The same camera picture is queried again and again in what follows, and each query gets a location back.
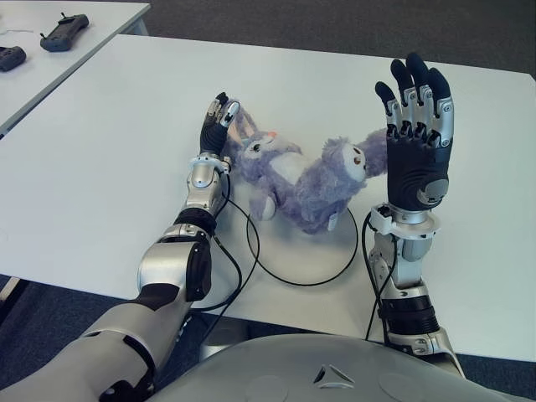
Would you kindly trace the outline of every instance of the wire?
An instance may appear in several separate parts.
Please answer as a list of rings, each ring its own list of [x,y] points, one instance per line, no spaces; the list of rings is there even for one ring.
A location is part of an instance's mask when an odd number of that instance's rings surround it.
[[[9,32],[27,32],[27,33],[29,33],[29,34],[30,34],[30,33],[31,33],[31,34],[34,33],[34,31],[33,31],[33,30],[30,30],[30,29],[6,29],[5,31],[0,32],[0,35],[5,35],[5,34],[7,34],[7,33],[9,33]]]
[[[253,266],[251,266],[250,273],[245,278],[244,284],[242,285],[240,290],[234,294],[233,298],[229,301],[229,303],[227,303],[227,306],[225,306],[225,308],[220,312],[220,314],[216,317],[216,319],[214,321],[212,321],[212,324],[210,324],[209,329],[207,329],[207,331],[204,333],[203,338],[201,339],[201,343],[204,343],[204,341],[209,337],[210,333],[214,330],[216,325],[218,325],[218,322],[221,319],[221,317],[225,314],[225,312],[231,306],[231,304],[233,304],[233,302],[236,300],[236,297],[238,297],[238,295],[244,290],[245,286],[250,281],[251,275],[253,274],[253,271],[255,270],[255,267],[259,263],[259,253],[260,253],[259,232],[257,231],[257,228],[255,227],[253,222],[251,222],[251,217],[238,204],[235,204],[235,202],[233,202],[233,200],[230,199],[229,202],[232,205],[234,205],[234,207],[237,208],[248,219],[248,222],[247,222],[247,225],[246,225],[246,230],[248,229],[249,224],[251,224],[251,227],[255,231],[255,237],[257,239],[257,251],[255,252],[255,261],[253,262]]]
[[[231,179],[229,177],[229,174],[227,174],[226,177],[227,177],[227,193],[222,193],[222,195],[224,195],[224,203],[221,205],[221,207],[219,207],[218,211],[216,211],[216,214],[214,214],[214,219],[218,218],[219,213],[224,210],[225,206],[229,202],[229,198],[230,198],[230,195],[231,195]],[[213,306],[209,306],[209,307],[191,308],[190,309],[191,312],[210,312],[210,311],[215,310],[217,308],[223,307],[226,304],[229,304],[229,302],[233,299],[233,296],[235,295],[235,293],[240,291],[240,287],[242,286],[242,271],[240,269],[240,266],[236,262],[235,258],[233,258],[233,256],[221,244],[221,241],[219,241],[219,239],[218,239],[218,237],[216,235],[214,236],[214,241],[216,242],[218,247],[224,252],[224,254],[227,256],[229,261],[231,261],[231,263],[233,264],[234,268],[236,269],[236,273],[238,274],[238,284],[236,285],[236,288],[231,292],[231,294],[228,295],[227,298],[225,298],[225,300],[221,301],[220,303],[214,304]]]
[[[366,231],[367,231],[367,226],[370,223],[371,215],[372,214],[369,212],[367,214],[367,217],[365,218],[365,220],[363,222],[363,228],[361,229],[361,245],[363,247],[363,258],[365,260],[365,265],[367,267],[368,278],[370,279],[370,284],[372,285],[372,289],[373,289],[374,295],[376,297],[375,304],[377,304],[379,306],[379,309],[381,311],[382,302],[381,302],[381,299],[379,298],[379,290],[378,290],[378,287],[376,286],[376,281],[374,280],[374,277],[373,277],[372,268],[370,267],[369,258],[367,257]],[[383,330],[384,330],[384,343],[388,344],[389,340],[388,340],[388,337],[387,337],[387,326],[386,326],[385,320],[383,318],[382,318],[382,327],[383,327]]]
[[[300,283],[300,282],[289,281],[289,280],[287,280],[285,278],[281,278],[280,276],[274,274],[272,271],[270,271],[268,268],[266,268],[266,266],[263,265],[262,262],[258,261],[260,268],[262,268],[268,275],[276,278],[278,281],[281,281],[283,283],[286,283],[287,285],[293,285],[293,286],[304,286],[304,287],[306,287],[306,286],[308,286],[308,287],[320,286],[320,285],[324,285],[324,284],[326,284],[328,282],[336,280],[340,275],[342,275],[350,267],[350,265],[352,264],[353,260],[355,259],[355,255],[358,252],[358,246],[359,246],[358,224],[356,224],[355,218],[353,217],[353,214],[352,214],[352,211],[350,210],[350,208],[348,208],[348,212],[350,213],[350,217],[352,218],[352,222],[353,222],[353,227],[355,228],[355,246],[353,247],[353,253],[352,253],[352,256],[350,257],[350,261],[336,275],[334,275],[334,276],[332,276],[332,277],[330,277],[330,278],[328,278],[328,279],[326,279],[324,281],[313,282],[313,283]],[[248,246],[250,247],[251,254],[255,255],[253,253],[253,248],[251,247],[250,232],[249,232],[248,228],[246,228],[246,238],[248,240]]]
[[[363,228],[361,230],[361,244],[363,246],[363,258],[365,260],[365,265],[367,266],[368,277],[370,278],[370,283],[371,283],[371,285],[373,287],[373,291],[374,291],[374,295],[375,295],[376,299],[374,300],[374,304],[373,304],[372,311],[371,311],[371,314],[370,314],[370,319],[368,320],[368,327],[367,327],[367,334],[365,335],[365,341],[369,340],[370,330],[372,328],[372,323],[373,323],[373,320],[374,320],[374,312],[376,311],[376,306],[379,306],[380,311],[382,309],[381,295],[382,295],[382,292],[384,291],[385,287],[389,283],[389,280],[391,279],[391,276],[393,275],[394,268],[396,267],[396,263],[398,261],[398,245],[397,245],[397,242],[396,242],[396,237],[394,237],[394,235],[391,235],[391,238],[392,238],[393,244],[394,244],[393,263],[392,263],[392,266],[391,266],[391,270],[389,271],[389,274],[387,275],[387,277],[385,278],[384,283],[382,284],[382,286],[378,290],[378,287],[376,286],[376,281],[374,280],[374,277],[373,277],[372,268],[370,266],[369,254],[367,252],[367,243],[366,243],[367,240],[366,240],[366,237],[365,237],[367,226],[372,231],[374,231],[374,232],[376,231],[376,229],[370,224],[370,217],[371,217],[371,213],[368,213],[367,217],[365,218],[365,220],[363,222]],[[385,320],[382,317],[381,317],[381,320],[382,320],[382,329],[383,329],[383,333],[384,333],[384,343],[386,345],[388,345],[389,344],[389,337],[387,335],[387,325],[385,323]]]
[[[231,178],[229,177],[229,174],[226,174],[225,177],[227,177],[227,194],[225,195],[224,203],[221,204],[221,207],[219,207],[218,211],[216,211],[216,214],[214,214],[214,219],[218,218],[219,213],[224,210],[225,206],[229,202],[229,198],[231,197]]]

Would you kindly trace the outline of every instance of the tabletop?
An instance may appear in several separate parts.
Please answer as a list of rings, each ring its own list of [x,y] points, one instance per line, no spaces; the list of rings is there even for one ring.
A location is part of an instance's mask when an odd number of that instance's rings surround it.
[[[27,56],[20,66],[0,73],[0,134],[148,9],[145,3],[0,2],[0,46],[20,46]],[[86,14],[90,25],[77,36],[70,51],[49,53],[39,45],[39,34],[48,35],[61,13]]]
[[[188,162],[210,101],[240,100],[261,129],[310,158],[329,137],[362,141],[384,125],[376,80],[395,85],[389,59],[118,35],[3,139],[0,271],[108,296],[137,294],[143,253],[187,194]],[[424,259],[436,315],[458,353],[536,360],[534,80],[529,75],[429,63],[451,84],[456,108],[451,186],[435,209],[442,230]],[[233,175],[247,207],[249,184]],[[386,200],[368,180],[349,207],[360,226]],[[316,281],[352,254],[348,215],[311,237],[283,218],[259,224],[260,258],[294,281]],[[247,273],[245,219],[220,215],[219,237]],[[368,238],[372,245],[372,236]],[[223,300],[235,273],[213,247],[213,287]],[[373,302],[363,255],[323,286],[285,285],[257,270],[232,317],[363,337]],[[376,323],[374,336],[380,334]]]

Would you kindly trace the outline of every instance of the black device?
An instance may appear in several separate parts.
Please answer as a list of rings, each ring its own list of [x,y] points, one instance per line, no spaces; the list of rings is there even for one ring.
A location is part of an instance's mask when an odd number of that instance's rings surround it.
[[[85,14],[65,17],[61,13],[62,19],[58,21],[58,26],[49,34],[41,39],[41,47],[49,52],[64,52],[72,48],[78,32],[90,24],[90,20]]]
[[[22,48],[18,46],[13,46],[12,48],[0,47],[0,71],[12,70],[25,60],[26,54]]]

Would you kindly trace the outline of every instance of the bunny ear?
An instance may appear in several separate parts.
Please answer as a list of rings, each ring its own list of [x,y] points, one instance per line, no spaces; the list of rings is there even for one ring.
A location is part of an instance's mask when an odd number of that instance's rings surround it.
[[[238,144],[242,144],[242,138],[240,138],[240,134],[238,133],[238,127],[236,126],[236,120],[233,120],[231,125],[229,126],[229,130],[227,130],[227,138],[232,140],[233,142],[236,142]]]
[[[236,131],[236,135],[240,139],[240,143],[245,142],[250,137],[252,137],[257,130],[257,126],[253,119],[251,118],[250,114],[245,111],[245,109],[242,107],[240,108],[240,111],[238,114],[234,117],[234,127]]]

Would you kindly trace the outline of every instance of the gray carpet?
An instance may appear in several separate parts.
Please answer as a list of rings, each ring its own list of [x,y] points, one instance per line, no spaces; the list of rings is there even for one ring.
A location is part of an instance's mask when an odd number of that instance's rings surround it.
[[[424,59],[536,75],[534,0],[154,0],[153,36]],[[30,284],[0,327],[0,389],[31,374],[117,300]],[[160,385],[197,362],[211,316],[195,317]],[[250,323],[253,338],[300,332]],[[469,379],[536,399],[536,364],[460,356]]]

